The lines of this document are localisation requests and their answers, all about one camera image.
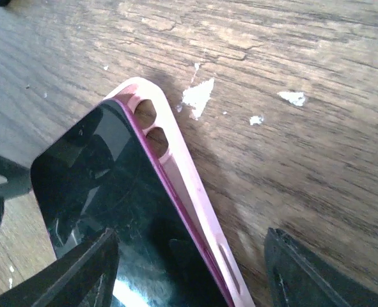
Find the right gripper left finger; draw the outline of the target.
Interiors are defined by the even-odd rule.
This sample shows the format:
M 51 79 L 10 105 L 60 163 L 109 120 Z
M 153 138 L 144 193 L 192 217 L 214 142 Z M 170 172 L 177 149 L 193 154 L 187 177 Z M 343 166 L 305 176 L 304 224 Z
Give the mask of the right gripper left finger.
M 110 306 L 120 251 L 99 231 L 38 274 L 0 295 L 0 306 Z

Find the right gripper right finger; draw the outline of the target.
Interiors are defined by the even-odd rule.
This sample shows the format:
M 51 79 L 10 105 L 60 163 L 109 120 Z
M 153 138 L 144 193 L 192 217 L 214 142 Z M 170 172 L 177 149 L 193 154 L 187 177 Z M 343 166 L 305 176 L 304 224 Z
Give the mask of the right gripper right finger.
M 342 274 L 279 228 L 269 228 L 265 264 L 274 306 L 378 306 L 378 294 Z

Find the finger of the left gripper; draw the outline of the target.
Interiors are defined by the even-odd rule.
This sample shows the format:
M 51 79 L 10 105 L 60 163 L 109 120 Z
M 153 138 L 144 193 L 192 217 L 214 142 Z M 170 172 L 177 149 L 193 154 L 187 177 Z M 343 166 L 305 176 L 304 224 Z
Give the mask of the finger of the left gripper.
M 27 194 L 31 190 L 30 169 L 0 155 L 0 176 L 6 182 L 0 183 L 0 225 L 4 216 L 6 200 Z

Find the pink-edged black phone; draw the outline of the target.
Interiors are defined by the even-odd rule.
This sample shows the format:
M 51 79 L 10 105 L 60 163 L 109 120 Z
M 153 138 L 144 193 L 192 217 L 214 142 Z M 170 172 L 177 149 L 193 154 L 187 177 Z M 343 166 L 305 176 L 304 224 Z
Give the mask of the pink-edged black phone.
M 30 168 L 58 258 L 110 228 L 120 259 L 111 306 L 229 306 L 189 214 L 126 110 L 107 99 Z

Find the pink phone case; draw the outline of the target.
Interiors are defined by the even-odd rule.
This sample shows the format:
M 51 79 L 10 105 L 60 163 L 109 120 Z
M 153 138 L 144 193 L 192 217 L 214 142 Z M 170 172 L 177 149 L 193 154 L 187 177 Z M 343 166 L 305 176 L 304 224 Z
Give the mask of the pink phone case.
M 164 92 L 147 79 L 132 77 L 118 85 L 106 98 L 114 98 L 124 105 L 127 118 L 137 130 L 160 177 L 172 188 L 179 213 L 187 219 L 188 229 L 228 306 L 253 306 L 254 302 Z M 144 100 L 151 100 L 156 111 L 154 122 L 145 129 L 139 127 L 134 118 L 137 106 Z M 161 157 L 156 157 L 146 143 L 147 134 L 154 128 L 162 129 L 168 141 L 168 148 Z

